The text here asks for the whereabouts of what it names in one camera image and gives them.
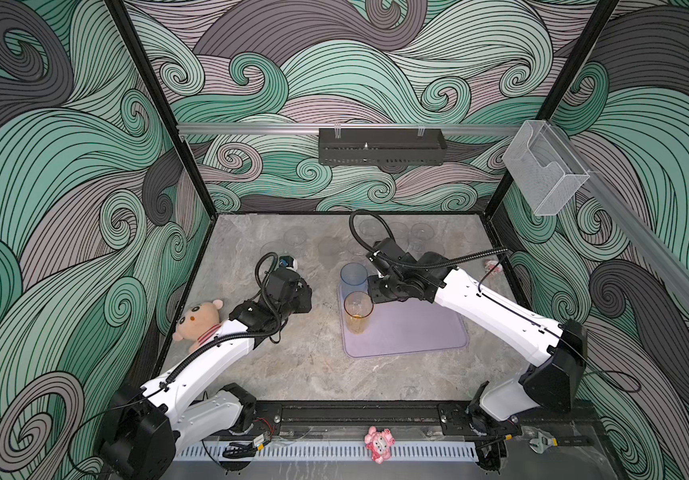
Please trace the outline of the blue translucent cup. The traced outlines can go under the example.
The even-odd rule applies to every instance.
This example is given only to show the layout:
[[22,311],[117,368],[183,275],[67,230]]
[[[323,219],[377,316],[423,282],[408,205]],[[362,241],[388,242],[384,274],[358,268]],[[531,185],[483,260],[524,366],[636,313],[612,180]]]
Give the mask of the blue translucent cup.
[[340,270],[340,295],[345,299],[353,292],[367,292],[368,271],[361,263],[350,262]]

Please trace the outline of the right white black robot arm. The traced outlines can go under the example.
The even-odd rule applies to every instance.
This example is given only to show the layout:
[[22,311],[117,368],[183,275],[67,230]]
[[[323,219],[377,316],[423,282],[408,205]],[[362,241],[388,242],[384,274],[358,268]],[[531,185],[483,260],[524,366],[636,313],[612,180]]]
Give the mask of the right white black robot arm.
[[560,323],[532,312],[461,269],[461,264],[482,258],[482,252],[452,259],[426,252],[414,258],[398,245],[390,229],[382,240],[368,243],[355,226],[363,214],[362,210],[351,212],[348,228],[376,270],[367,280],[373,303],[417,300],[438,305],[484,328],[525,360],[526,368],[518,376],[480,388],[472,402],[474,409],[497,422],[535,408],[558,413],[572,410],[588,366],[587,332],[581,323]]

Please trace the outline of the yellow translucent cup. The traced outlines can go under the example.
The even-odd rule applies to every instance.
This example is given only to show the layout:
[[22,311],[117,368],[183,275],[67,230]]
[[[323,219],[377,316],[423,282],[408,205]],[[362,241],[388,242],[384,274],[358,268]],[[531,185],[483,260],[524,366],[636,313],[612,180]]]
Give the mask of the yellow translucent cup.
[[373,304],[367,292],[354,291],[344,299],[345,327],[351,334],[362,334],[369,323]]

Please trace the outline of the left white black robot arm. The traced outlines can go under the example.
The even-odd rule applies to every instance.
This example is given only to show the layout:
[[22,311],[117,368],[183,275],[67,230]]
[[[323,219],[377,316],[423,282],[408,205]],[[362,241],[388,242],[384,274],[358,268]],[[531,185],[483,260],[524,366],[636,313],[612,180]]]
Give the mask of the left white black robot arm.
[[196,340],[194,352],[140,387],[124,385],[102,413],[94,454],[122,479],[160,479],[186,448],[218,431],[250,430],[256,400],[228,384],[210,399],[202,393],[288,318],[312,310],[312,288],[296,260],[270,252],[254,267],[258,293],[236,306],[218,330]]

